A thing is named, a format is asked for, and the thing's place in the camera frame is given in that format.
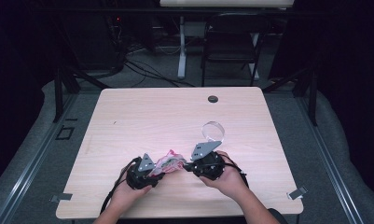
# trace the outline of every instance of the wrist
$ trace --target wrist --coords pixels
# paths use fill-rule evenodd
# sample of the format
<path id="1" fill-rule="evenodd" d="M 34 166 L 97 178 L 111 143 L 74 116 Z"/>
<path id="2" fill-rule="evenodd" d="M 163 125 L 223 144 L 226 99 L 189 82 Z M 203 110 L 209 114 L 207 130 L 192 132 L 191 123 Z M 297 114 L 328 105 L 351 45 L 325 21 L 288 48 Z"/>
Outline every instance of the wrist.
<path id="1" fill-rule="evenodd" d="M 233 199 L 238 205 L 242 205 L 244 202 L 251 200 L 250 198 L 252 196 L 254 196 L 253 191 L 245 187 L 235 190 L 234 195 L 232 195 L 230 198 Z"/>

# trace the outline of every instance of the hand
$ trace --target hand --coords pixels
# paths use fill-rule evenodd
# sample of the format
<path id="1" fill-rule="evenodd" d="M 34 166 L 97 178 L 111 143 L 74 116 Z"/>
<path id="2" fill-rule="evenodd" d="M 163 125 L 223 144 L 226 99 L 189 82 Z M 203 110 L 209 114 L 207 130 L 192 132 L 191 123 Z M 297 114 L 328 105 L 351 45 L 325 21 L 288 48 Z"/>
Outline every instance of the hand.
<path id="1" fill-rule="evenodd" d="M 139 198 L 146 195 L 152 186 L 146 186 L 143 189 L 132 189 L 125 181 L 126 172 L 121 177 L 121 183 L 114 190 L 113 196 L 111 197 L 110 204 L 100 214 L 100 216 L 94 221 L 95 224 L 99 223 L 116 223 L 119 217 L 125 213 L 133 203 Z"/>
<path id="2" fill-rule="evenodd" d="M 232 163 L 232 161 L 228 159 L 229 156 L 226 152 L 217 150 L 217 153 L 221 155 L 226 163 Z M 240 193 L 249 190 L 242 181 L 240 173 L 231 166 L 225 166 L 224 173 L 222 173 L 217 180 L 211 180 L 204 176 L 200 176 L 200 179 L 207 187 L 218 189 L 221 193 L 227 195 L 233 200 L 236 200 Z"/>
<path id="3" fill-rule="evenodd" d="M 117 209 L 121 209 L 123 212 L 128 210 L 137 199 L 143 197 L 152 189 L 152 186 L 150 185 L 146 186 L 143 189 L 132 189 L 126 183 L 126 175 L 127 172 L 125 172 L 125 174 L 121 178 L 121 183 L 115 189 L 110 204 L 108 205 L 108 207 L 111 206 Z"/>

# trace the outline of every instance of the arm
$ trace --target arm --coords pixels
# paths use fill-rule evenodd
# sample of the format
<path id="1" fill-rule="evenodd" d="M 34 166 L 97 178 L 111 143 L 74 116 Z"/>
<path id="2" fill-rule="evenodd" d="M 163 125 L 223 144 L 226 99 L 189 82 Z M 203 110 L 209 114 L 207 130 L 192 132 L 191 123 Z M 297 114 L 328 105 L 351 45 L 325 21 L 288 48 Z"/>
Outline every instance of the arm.
<path id="1" fill-rule="evenodd" d="M 132 189 L 129 187 L 126 181 L 123 181 L 115 190 L 110 204 L 93 223 L 117 223 L 120 216 L 125 213 L 136 200 L 143 197 L 151 189 L 152 186 L 147 186 L 143 189 Z"/>
<path id="2" fill-rule="evenodd" d="M 226 152 L 217 151 L 217 153 L 224 155 L 222 158 L 225 162 L 231 163 Z M 226 166 L 224 173 L 214 181 L 204 176 L 201 176 L 200 179 L 206 186 L 218 189 L 221 193 L 233 199 L 241 207 L 248 224 L 278 223 L 254 192 L 245 186 L 235 168 Z"/>

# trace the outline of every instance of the desk leg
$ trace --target desk leg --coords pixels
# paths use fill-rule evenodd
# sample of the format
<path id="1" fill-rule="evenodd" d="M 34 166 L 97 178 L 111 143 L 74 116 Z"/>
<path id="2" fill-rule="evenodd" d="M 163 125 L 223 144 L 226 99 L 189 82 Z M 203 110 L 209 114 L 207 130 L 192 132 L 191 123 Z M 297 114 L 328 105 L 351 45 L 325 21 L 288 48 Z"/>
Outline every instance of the desk leg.
<path id="1" fill-rule="evenodd" d="M 180 17 L 180 62 L 178 64 L 178 78 L 186 77 L 186 37 L 184 33 L 184 17 Z"/>
<path id="2" fill-rule="evenodd" d="M 251 36 L 253 38 L 253 43 L 255 45 L 256 42 L 258 41 L 259 34 L 252 34 Z M 251 76 L 253 75 L 254 66 L 256 66 L 254 63 L 249 63 L 248 64 L 248 68 L 250 69 L 250 75 Z M 256 70 L 256 75 L 254 76 L 254 81 L 258 81 L 258 80 L 259 80 L 259 74 L 258 74 L 258 70 Z"/>

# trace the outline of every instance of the metal clip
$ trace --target metal clip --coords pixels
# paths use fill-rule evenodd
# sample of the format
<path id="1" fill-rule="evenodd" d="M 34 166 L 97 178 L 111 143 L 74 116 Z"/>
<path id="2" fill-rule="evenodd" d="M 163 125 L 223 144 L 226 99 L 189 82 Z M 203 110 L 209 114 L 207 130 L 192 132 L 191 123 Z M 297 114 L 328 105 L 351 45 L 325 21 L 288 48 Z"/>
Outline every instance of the metal clip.
<path id="1" fill-rule="evenodd" d="M 289 199 L 295 200 L 297 198 L 303 198 L 303 194 L 307 193 L 308 190 L 303 186 L 300 189 L 296 189 L 291 193 L 286 193 Z"/>

